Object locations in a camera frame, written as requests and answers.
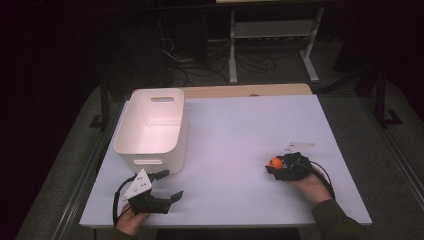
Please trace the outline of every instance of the hand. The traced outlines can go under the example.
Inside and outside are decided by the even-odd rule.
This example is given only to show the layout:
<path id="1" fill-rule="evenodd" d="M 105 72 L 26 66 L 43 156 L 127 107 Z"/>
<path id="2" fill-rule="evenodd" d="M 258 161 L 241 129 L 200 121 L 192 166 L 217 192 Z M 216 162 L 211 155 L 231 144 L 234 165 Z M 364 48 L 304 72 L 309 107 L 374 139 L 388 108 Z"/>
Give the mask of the hand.
<path id="1" fill-rule="evenodd" d="M 127 203 L 122 208 L 121 216 L 119 217 L 115 228 L 131 236 L 135 236 L 140 224 L 149 216 L 150 213 L 139 213 L 135 215 L 130 204 Z"/>
<path id="2" fill-rule="evenodd" d="M 321 180 L 312 173 L 300 181 L 286 182 L 299 188 L 306 200 L 308 200 L 314 206 L 318 203 L 332 199 L 330 193 Z"/>

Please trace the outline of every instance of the white plastic bin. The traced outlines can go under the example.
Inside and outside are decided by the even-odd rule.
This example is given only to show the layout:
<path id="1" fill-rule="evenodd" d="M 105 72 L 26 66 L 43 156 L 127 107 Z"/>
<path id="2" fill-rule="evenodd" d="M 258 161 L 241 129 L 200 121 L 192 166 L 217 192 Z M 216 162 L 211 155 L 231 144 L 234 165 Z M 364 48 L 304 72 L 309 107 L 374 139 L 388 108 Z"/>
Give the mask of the white plastic bin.
<path id="1" fill-rule="evenodd" d="M 177 88 L 135 91 L 119 124 L 114 143 L 135 172 L 169 170 L 184 165 L 188 121 L 184 117 L 184 92 Z"/>

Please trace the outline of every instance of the white tabletop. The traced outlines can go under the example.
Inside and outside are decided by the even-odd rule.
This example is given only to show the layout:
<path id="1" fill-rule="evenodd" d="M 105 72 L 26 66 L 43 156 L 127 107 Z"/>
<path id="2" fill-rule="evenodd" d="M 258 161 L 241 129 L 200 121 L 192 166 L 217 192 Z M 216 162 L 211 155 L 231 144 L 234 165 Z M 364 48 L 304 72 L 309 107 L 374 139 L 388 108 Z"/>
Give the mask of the white tabletop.
<path id="1" fill-rule="evenodd" d="M 184 195 L 168 214 L 152 214 L 143 224 L 159 228 L 314 224 L 312 206 L 297 189 L 276 181 L 265 169 L 290 142 L 317 145 L 302 155 L 327 170 L 346 214 L 361 224 L 371 224 L 315 95 L 186 99 L 184 114 L 189 133 L 183 170 L 153 182 L 156 197 L 169 197 L 180 190 Z M 114 193 L 134 175 L 114 151 L 114 138 L 81 225 L 113 226 Z M 120 201 L 118 209 L 124 204 Z"/>

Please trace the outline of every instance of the sleeve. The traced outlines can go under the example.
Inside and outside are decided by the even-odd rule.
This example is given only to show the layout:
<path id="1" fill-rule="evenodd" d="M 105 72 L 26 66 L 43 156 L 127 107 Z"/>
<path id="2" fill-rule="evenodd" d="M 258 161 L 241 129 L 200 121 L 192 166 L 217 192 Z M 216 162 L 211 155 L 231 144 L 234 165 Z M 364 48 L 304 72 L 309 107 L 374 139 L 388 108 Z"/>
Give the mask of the sleeve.
<path id="1" fill-rule="evenodd" d="M 112 233 L 107 238 L 108 240 L 136 240 L 137 237 L 123 233 L 117 229 L 113 229 Z"/>
<path id="2" fill-rule="evenodd" d="M 371 231 L 346 216 L 335 200 L 324 201 L 312 209 L 322 240 L 376 239 Z"/>

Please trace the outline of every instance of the orange object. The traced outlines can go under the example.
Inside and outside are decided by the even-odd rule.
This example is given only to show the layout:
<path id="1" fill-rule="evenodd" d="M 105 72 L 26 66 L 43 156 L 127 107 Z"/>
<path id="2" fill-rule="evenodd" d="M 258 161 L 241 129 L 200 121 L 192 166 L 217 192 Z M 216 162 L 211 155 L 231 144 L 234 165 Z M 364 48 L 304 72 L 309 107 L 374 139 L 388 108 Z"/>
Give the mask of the orange object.
<path id="1" fill-rule="evenodd" d="M 275 169 L 281 169 L 284 167 L 284 163 L 279 158 L 276 158 L 276 157 L 272 158 L 269 161 L 269 165 Z"/>

